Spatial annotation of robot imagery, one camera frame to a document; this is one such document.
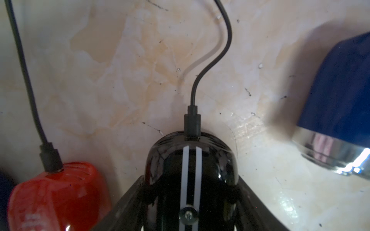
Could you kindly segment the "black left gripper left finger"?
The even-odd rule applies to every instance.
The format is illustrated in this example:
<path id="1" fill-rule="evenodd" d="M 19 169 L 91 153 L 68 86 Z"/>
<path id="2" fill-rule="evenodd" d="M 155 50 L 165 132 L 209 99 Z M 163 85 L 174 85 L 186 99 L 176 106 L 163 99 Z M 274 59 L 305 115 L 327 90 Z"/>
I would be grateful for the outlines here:
<path id="1" fill-rule="evenodd" d="M 140 176 L 92 231 L 140 231 L 144 219 L 144 177 Z"/>

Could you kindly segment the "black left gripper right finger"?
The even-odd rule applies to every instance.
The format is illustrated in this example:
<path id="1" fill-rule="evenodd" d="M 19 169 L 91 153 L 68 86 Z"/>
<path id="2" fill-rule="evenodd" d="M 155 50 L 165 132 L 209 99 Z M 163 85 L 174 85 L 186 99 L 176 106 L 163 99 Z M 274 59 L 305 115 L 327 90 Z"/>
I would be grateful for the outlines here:
<path id="1" fill-rule="evenodd" d="M 239 177 L 237 201 L 238 231 L 288 231 L 263 204 L 247 183 Z"/>

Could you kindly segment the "black electric shaver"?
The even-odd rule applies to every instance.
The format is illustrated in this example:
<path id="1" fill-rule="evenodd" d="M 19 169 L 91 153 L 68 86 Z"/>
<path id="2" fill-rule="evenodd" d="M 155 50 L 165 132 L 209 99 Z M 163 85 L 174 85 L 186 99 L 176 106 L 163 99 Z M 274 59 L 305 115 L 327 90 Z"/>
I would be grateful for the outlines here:
<path id="1" fill-rule="evenodd" d="M 145 166 L 144 230 L 232 231 L 236 223 L 236 157 L 219 138 L 171 133 L 150 149 Z"/>

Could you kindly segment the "red electric shaver left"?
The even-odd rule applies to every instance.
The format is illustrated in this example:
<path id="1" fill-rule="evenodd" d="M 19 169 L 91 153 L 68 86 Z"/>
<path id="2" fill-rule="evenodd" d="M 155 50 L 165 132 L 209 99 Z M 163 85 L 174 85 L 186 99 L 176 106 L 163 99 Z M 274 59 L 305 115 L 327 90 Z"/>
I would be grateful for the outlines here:
<path id="1" fill-rule="evenodd" d="M 112 209 L 105 178 L 87 162 L 64 164 L 18 184 L 8 202 L 11 231 L 88 231 Z"/>

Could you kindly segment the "blue electric shaver right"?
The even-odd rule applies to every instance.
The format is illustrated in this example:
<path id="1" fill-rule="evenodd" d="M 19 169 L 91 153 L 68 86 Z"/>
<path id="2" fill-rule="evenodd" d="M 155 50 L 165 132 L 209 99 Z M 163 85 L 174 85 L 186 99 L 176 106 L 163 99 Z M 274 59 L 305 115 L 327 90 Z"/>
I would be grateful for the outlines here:
<path id="1" fill-rule="evenodd" d="M 293 135 L 301 155 L 336 174 L 370 178 L 370 35 L 327 54 Z"/>

